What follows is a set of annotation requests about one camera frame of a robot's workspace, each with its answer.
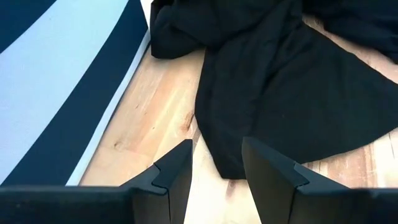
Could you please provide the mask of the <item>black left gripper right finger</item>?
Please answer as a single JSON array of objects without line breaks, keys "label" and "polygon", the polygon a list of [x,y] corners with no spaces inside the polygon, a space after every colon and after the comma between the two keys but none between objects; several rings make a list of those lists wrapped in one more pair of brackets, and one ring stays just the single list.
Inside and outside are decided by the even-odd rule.
[{"label": "black left gripper right finger", "polygon": [[348,188],[255,138],[242,157],[262,224],[398,224],[398,189]]}]

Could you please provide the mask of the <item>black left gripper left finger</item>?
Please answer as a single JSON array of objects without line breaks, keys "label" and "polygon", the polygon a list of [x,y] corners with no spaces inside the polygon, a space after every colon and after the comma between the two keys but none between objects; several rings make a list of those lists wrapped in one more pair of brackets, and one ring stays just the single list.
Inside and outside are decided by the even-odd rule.
[{"label": "black left gripper left finger", "polygon": [[0,224],[183,224],[193,141],[118,187],[0,187]]}]

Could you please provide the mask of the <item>large black hoodie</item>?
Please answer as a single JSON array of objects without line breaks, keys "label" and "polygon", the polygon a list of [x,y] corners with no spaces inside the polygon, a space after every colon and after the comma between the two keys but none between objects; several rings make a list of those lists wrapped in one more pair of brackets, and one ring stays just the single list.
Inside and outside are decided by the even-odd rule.
[{"label": "large black hoodie", "polygon": [[153,0],[151,53],[205,58],[195,117],[224,179],[244,179],[244,137],[299,163],[398,127],[398,84],[302,19],[307,0]]}]

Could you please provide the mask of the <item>small black garment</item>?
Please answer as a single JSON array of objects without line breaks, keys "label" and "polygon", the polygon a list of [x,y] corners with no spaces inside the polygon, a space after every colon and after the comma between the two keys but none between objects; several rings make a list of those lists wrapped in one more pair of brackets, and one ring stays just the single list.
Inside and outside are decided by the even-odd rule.
[{"label": "small black garment", "polygon": [[302,0],[324,29],[398,64],[398,0]]}]

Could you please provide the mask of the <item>navy white striped fabric basket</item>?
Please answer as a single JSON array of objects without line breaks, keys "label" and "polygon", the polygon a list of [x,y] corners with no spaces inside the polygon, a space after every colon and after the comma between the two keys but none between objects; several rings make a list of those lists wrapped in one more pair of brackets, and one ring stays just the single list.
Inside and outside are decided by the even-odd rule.
[{"label": "navy white striped fabric basket", "polygon": [[0,187],[77,185],[149,41],[140,0],[0,0]]}]

